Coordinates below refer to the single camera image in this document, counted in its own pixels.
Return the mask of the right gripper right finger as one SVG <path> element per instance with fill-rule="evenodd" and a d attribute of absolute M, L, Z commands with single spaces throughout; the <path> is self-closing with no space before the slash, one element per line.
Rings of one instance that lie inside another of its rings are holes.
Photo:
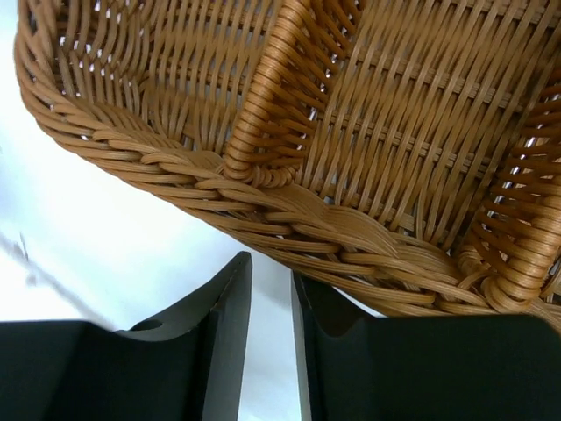
<path fill-rule="evenodd" d="M 292 275 L 305 420 L 557 420 L 560 337 L 527 315 L 377 318 Z"/>

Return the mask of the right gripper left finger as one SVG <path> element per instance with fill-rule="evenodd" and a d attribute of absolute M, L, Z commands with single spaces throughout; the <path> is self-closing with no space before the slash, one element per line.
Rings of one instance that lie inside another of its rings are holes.
<path fill-rule="evenodd" d="M 4 420 L 234 420 L 252 258 L 129 330 L 86 321 L 1 325 Z"/>

